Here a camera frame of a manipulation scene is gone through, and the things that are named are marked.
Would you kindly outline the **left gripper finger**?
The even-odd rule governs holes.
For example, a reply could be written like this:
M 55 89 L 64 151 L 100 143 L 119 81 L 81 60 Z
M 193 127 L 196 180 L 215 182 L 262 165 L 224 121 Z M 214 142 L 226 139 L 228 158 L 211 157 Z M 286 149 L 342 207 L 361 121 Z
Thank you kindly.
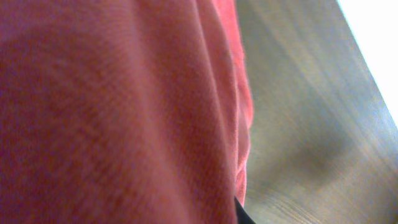
M 245 212 L 244 208 L 236 197 L 234 198 L 234 204 L 236 207 L 238 224 L 256 224 L 253 219 Z

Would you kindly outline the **red soccer t-shirt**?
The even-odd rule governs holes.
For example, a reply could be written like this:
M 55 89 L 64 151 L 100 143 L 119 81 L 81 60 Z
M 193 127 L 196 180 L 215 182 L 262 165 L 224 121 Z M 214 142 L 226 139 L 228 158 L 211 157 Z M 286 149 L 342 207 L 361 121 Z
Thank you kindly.
M 1 2 L 2 223 L 238 223 L 234 1 Z

